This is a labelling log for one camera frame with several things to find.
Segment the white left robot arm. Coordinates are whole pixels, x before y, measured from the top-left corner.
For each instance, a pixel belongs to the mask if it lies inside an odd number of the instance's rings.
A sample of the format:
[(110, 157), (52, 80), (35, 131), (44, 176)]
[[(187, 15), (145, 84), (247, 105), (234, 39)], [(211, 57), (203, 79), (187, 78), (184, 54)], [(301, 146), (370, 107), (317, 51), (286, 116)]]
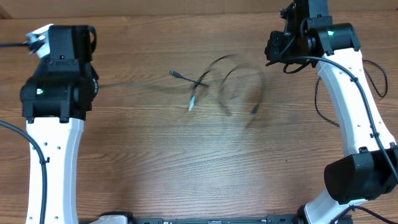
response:
[(26, 35), (40, 63), (21, 88), (30, 146), (27, 223), (77, 223), (76, 166), (86, 113), (98, 93), (95, 28), (48, 24)]

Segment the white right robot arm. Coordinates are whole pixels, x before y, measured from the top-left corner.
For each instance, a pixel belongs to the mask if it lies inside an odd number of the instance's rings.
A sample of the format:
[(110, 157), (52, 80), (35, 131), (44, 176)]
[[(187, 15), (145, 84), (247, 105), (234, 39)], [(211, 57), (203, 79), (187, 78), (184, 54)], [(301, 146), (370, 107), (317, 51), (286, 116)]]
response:
[(350, 210), (397, 186), (397, 143), (369, 89), (355, 29), (349, 23), (270, 34), (269, 64), (310, 62), (338, 118), (344, 158), (325, 167), (325, 190), (300, 207), (297, 223), (339, 223)]

